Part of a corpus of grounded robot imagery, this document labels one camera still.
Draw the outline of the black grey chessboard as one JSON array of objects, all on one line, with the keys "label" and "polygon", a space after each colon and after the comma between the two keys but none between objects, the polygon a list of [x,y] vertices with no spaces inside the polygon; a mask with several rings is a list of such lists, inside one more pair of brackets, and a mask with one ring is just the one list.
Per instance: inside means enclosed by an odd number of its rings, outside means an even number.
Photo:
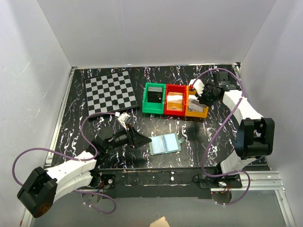
[{"label": "black grey chessboard", "polygon": [[85,94],[89,115],[126,111],[139,106],[127,70],[86,79]]}]

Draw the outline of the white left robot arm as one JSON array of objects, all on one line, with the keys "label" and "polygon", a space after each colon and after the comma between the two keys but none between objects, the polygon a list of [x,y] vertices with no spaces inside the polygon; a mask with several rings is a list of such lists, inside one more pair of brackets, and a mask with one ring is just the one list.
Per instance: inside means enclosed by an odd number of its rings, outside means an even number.
[{"label": "white left robot arm", "polygon": [[64,195],[81,187],[98,188],[102,177],[97,166],[105,161],[109,151],[124,145],[140,148],[151,141],[130,125],[117,133],[107,128],[77,157],[48,169],[35,168],[21,185],[17,198],[34,218],[38,218]]}]

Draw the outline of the orange plastic bin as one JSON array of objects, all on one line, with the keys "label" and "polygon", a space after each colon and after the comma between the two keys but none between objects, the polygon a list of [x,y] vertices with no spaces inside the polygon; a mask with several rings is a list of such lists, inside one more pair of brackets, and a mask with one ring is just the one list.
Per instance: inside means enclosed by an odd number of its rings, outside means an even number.
[{"label": "orange plastic bin", "polygon": [[188,111],[188,101],[191,99],[197,99],[196,97],[196,92],[195,91],[190,91],[189,90],[189,86],[187,86],[187,100],[186,100],[186,112],[185,112],[185,116],[186,117],[198,117],[198,118],[203,118],[205,119],[207,117],[208,114],[208,109],[209,107],[205,105],[204,111],[201,112],[189,112]]}]

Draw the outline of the orange white cards stack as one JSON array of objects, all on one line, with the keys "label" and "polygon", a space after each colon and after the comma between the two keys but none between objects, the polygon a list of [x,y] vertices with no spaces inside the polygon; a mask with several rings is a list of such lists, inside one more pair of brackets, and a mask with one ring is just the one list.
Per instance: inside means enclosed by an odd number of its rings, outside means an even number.
[{"label": "orange white cards stack", "polygon": [[183,111],[183,93],[179,93],[179,92],[168,93],[167,110]]}]

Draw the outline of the red plastic bin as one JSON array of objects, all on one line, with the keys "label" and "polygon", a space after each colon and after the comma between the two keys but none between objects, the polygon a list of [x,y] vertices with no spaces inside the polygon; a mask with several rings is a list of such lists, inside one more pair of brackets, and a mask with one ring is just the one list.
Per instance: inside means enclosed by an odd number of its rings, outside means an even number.
[{"label": "red plastic bin", "polygon": [[187,104],[187,87],[184,85],[166,85],[164,114],[185,116]]}]

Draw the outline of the cardboard piece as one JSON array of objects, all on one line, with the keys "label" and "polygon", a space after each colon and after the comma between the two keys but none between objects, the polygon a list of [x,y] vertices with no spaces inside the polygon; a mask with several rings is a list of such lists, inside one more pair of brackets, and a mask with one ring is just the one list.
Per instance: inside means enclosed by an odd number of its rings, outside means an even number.
[{"label": "cardboard piece", "polygon": [[152,222],[149,227],[170,227],[168,221],[164,216]]}]

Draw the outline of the black mounting base rail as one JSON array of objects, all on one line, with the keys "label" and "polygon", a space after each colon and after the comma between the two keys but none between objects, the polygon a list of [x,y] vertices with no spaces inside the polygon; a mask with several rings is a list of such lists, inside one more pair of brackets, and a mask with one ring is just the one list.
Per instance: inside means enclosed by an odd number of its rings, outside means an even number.
[{"label": "black mounting base rail", "polygon": [[211,199],[212,191],[242,188],[240,177],[214,180],[200,167],[100,169],[83,190],[104,193],[112,198],[197,197]]}]

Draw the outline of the black cards stack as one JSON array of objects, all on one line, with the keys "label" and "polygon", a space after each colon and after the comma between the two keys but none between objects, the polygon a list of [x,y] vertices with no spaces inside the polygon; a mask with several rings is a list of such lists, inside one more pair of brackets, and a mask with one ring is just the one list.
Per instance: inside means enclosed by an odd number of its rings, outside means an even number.
[{"label": "black cards stack", "polygon": [[149,93],[162,93],[163,87],[148,87]]}]

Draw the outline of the black VIP credit card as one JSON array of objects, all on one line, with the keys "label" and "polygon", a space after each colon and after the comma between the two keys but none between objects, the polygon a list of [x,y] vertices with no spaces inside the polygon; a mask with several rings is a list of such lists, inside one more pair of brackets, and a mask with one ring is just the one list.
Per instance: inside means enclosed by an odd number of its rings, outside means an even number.
[{"label": "black VIP credit card", "polygon": [[148,91],[147,102],[149,103],[162,103],[163,93],[158,91]]}]

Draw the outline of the mint green card holder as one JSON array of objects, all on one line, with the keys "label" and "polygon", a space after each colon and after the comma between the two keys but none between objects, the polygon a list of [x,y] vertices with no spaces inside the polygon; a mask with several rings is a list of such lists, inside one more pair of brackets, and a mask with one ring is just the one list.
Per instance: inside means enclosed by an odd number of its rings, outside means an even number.
[{"label": "mint green card holder", "polygon": [[179,138],[176,133],[150,137],[149,143],[151,155],[162,155],[181,151],[184,138]]}]

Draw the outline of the green plastic bin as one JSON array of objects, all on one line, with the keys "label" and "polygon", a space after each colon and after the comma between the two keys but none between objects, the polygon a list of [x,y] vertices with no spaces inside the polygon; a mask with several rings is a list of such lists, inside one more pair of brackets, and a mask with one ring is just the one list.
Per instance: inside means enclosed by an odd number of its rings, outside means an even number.
[{"label": "green plastic bin", "polygon": [[[162,103],[149,103],[147,102],[148,87],[163,87]],[[146,83],[143,92],[142,112],[145,114],[164,114],[166,84],[162,83]]]}]

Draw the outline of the white gold VIP card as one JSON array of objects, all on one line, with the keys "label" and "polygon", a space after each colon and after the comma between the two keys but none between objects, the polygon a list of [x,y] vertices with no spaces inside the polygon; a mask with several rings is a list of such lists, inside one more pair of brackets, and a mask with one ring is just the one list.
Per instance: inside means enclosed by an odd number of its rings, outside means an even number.
[{"label": "white gold VIP card", "polygon": [[188,101],[189,112],[203,112],[205,108],[204,104],[200,104],[197,99],[191,99]]}]

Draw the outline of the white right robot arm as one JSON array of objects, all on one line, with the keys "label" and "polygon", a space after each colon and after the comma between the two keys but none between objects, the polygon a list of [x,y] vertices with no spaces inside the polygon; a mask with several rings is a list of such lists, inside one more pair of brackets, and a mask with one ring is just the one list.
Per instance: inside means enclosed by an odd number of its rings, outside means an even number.
[{"label": "white right robot arm", "polygon": [[247,101],[242,82],[231,71],[223,68],[211,69],[214,73],[214,84],[204,84],[199,77],[190,81],[190,88],[196,91],[199,103],[211,105],[217,100],[230,109],[230,114],[223,121],[211,142],[234,116],[239,124],[234,151],[221,161],[214,171],[203,174],[212,179],[220,188],[227,187],[232,177],[243,171],[248,164],[271,155],[273,151],[275,122],[259,114]]}]

